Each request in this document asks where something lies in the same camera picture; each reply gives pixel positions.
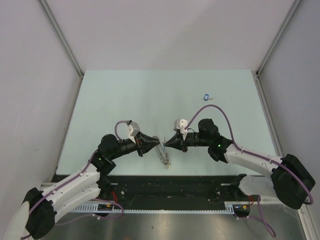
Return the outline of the metal disc keyring holder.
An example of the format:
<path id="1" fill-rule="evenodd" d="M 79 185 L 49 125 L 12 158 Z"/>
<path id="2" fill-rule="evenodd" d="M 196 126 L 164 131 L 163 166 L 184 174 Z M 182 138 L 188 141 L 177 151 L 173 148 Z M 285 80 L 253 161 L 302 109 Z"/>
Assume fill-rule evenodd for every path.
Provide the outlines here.
<path id="1" fill-rule="evenodd" d="M 155 147 L 155 151 L 156 151 L 156 154 L 158 156 L 158 158 L 160 159 L 160 161 L 165 165 L 165 167 L 167 167 L 168 165 L 171 165 L 171 159 L 170 159 L 170 155 L 169 153 L 167 152 L 163 152 L 162 150 L 162 143 L 166 143 L 166 139 L 164 138 L 163 141 L 161 141 L 161 139 L 159 138 L 160 140 L 160 145 L 158 145 L 157 147 Z"/>

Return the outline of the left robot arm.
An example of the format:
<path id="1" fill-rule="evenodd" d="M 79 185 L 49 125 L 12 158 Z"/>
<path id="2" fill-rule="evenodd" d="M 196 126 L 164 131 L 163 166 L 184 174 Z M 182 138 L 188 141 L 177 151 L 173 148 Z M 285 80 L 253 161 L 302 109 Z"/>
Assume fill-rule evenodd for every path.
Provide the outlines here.
<path id="1" fill-rule="evenodd" d="M 87 164 L 65 179 L 39 190 L 30 189 L 24 201 L 29 203 L 29 216 L 25 226 L 35 240 L 48 234 L 55 224 L 75 207 L 110 196 L 107 175 L 116 167 L 115 159 L 136 152 L 140 157 L 158 146 L 157 138 L 138 132 L 133 139 L 118 140 L 115 135 L 102 137 Z"/>

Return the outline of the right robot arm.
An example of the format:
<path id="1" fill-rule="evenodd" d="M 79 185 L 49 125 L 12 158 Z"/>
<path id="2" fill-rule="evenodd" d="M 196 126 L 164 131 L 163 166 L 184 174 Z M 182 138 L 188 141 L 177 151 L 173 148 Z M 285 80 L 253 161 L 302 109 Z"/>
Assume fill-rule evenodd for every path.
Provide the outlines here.
<path id="1" fill-rule="evenodd" d="M 235 200 L 242 201 L 249 195 L 268 196 L 278 198 L 295 210 L 311 203 L 308 194 L 316 182 L 296 156 L 262 155 L 236 146 L 219 133 L 219 128 L 210 118 L 199 121 L 197 132 L 185 130 L 186 123 L 185 119 L 176 121 L 175 135 L 164 144 L 165 147 L 184 153 L 189 147 L 206 147 L 216 162 L 239 165 L 260 174 L 259 177 L 238 176 L 238 181 L 230 188 Z"/>

